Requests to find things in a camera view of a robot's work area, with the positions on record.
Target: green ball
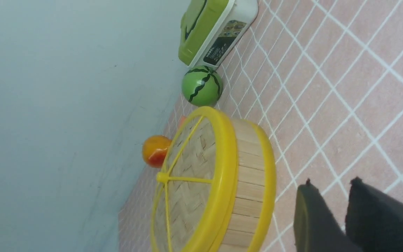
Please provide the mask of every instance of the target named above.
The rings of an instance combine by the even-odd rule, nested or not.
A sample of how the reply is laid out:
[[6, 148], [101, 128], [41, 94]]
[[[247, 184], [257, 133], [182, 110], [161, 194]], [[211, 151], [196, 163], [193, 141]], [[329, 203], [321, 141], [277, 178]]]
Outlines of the green ball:
[[193, 67], [183, 77], [182, 93], [197, 107], [214, 105], [222, 95], [224, 85], [219, 74], [204, 65]]

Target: bamboo basket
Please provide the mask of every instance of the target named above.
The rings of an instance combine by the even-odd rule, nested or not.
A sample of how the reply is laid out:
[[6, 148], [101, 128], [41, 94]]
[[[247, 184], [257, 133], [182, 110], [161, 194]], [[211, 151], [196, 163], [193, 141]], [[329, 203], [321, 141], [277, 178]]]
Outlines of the bamboo basket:
[[153, 252], [257, 252], [276, 194], [273, 150], [249, 121], [200, 107], [157, 174]]

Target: storage box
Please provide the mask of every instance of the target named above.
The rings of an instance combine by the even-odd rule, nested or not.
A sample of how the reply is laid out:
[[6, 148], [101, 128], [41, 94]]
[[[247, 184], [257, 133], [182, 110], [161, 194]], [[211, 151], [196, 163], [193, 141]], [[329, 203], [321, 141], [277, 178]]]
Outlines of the storage box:
[[211, 107], [173, 139], [152, 210], [153, 252], [258, 252], [276, 196], [275, 157], [258, 125]]
[[217, 69], [257, 16], [257, 0], [192, 0], [181, 19], [178, 57]]

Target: woven bamboo lid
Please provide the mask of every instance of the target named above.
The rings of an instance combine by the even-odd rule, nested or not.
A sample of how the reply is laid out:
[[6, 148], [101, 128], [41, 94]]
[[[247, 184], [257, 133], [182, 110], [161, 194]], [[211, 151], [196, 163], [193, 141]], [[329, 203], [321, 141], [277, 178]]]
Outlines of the woven bamboo lid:
[[192, 112], [157, 175], [154, 252], [206, 252], [219, 246], [232, 212], [237, 163], [229, 118], [210, 107]]

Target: small orange object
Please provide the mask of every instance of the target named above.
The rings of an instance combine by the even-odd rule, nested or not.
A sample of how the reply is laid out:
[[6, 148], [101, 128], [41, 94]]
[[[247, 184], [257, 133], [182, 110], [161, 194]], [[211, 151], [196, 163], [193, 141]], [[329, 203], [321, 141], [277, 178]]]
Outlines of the small orange object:
[[185, 117], [185, 116], [181, 116], [181, 118], [179, 119], [179, 122], [178, 122], [178, 128], [181, 128], [181, 125], [183, 125], [184, 120], [186, 120], [186, 117]]
[[149, 137], [142, 145], [142, 159], [149, 166], [161, 168], [171, 142], [171, 139], [163, 135]]

